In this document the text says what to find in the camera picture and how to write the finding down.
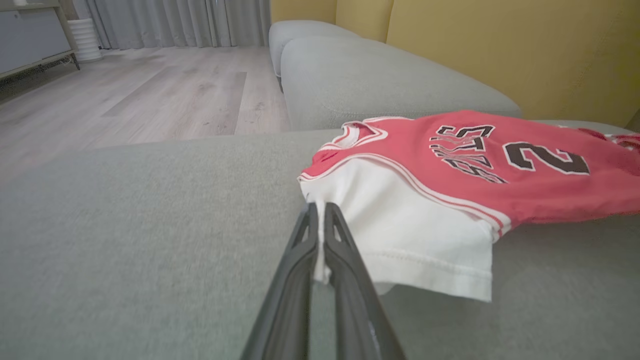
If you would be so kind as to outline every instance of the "white vase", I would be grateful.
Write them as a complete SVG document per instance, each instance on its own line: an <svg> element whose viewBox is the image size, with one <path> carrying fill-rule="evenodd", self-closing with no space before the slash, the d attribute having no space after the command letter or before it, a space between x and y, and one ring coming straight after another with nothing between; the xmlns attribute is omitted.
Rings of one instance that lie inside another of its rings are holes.
<svg viewBox="0 0 640 360"><path fill-rule="evenodd" d="M78 51L76 52L78 62L86 63L101 60L102 53L100 52L98 37L93 27L93 20L69 20L68 23L78 45Z"/></svg>

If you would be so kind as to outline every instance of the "laminate flooring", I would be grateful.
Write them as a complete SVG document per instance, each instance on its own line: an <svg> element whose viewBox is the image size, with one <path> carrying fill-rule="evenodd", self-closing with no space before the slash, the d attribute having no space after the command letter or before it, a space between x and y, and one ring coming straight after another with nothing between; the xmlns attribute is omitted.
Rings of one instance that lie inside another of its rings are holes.
<svg viewBox="0 0 640 360"><path fill-rule="evenodd" d="M74 151L289 130L266 47L113 50L46 73L0 88L0 184Z"/></svg>

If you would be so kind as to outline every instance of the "gray fabric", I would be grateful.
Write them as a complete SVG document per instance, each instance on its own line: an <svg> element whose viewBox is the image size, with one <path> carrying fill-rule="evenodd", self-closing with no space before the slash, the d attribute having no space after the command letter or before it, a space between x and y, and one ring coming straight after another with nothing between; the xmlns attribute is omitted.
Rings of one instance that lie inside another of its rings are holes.
<svg viewBox="0 0 640 360"><path fill-rule="evenodd" d="M340 132L76 154L0 189L0 359L237 359ZM527 225L494 248L493 303L397 286L409 359L638 359L640 220ZM335 354L316 286L311 359Z"/></svg>
<svg viewBox="0 0 640 360"><path fill-rule="evenodd" d="M271 10L269 0L218 0L226 4L232 46L268 45Z"/></svg>
<svg viewBox="0 0 640 360"><path fill-rule="evenodd" d="M349 30L326 22L312 20L278 21L269 29L269 51L271 51L271 62L273 62L273 71L276 76L280 76L280 57L284 46L295 38L312 36L359 38L358 35Z"/></svg>
<svg viewBox="0 0 640 360"><path fill-rule="evenodd" d="M86 1L112 49L266 45L271 21L268 0Z"/></svg>
<svg viewBox="0 0 640 360"><path fill-rule="evenodd" d="M91 11L89 11L89 6L87 5L86 0L72 0L72 3L78 19L91 19Z"/></svg>
<svg viewBox="0 0 640 360"><path fill-rule="evenodd" d="M206 1L88 0L100 42L113 49L214 46Z"/></svg>
<svg viewBox="0 0 640 360"><path fill-rule="evenodd" d="M456 110L520 117L505 95L433 61L362 38L291 40L281 59L291 126L330 129L369 117Z"/></svg>

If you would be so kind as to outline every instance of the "cabinet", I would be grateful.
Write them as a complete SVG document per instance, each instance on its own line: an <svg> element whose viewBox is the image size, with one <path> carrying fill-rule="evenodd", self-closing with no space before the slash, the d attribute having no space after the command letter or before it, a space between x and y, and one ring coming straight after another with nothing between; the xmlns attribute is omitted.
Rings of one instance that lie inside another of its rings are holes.
<svg viewBox="0 0 640 360"><path fill-rule="evenodd" d="M74 53L76 43L57 1L3 4L0 0L0 78Z"/></svg>

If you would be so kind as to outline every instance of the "jersey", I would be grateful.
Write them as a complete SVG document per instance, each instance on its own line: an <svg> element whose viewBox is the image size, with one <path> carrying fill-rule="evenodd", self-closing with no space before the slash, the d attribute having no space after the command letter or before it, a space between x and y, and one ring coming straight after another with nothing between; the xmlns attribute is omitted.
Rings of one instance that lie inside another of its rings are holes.
<svg viewBox="0 0 640 360"><path fill-rule="evenodd" d="M320 229L323 204L340 206L379 289L405 284L489 301L492 244L512 227L640 209L638 135L473 111L343 129L298 180L318 205ZM314 278L329 273L320 254Z"/></svg>
<svg viewBox="0 0 640 360"><path fill-rule="evenodd" d="M381 117L343 129L300 181L354 158L375 161L425 198L485 219L495 240L525 222L640 211L637 134L611 137L474 111Z"/></svg>

